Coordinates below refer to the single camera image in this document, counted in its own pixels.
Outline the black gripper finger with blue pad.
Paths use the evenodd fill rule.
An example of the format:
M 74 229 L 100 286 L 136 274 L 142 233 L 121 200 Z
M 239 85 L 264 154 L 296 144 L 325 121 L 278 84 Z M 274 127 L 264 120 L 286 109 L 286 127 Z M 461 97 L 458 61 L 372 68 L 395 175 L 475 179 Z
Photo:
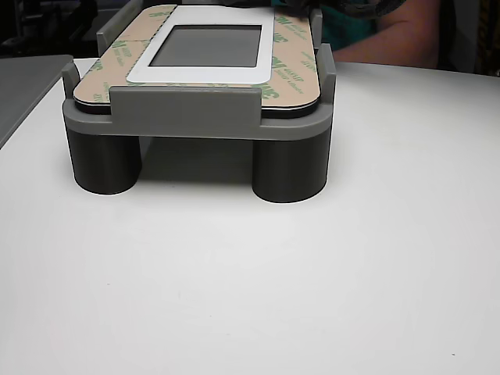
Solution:
M 273 0 L 273 7 L 288 16 L 299 19 L 309 16 L 308 0 Z

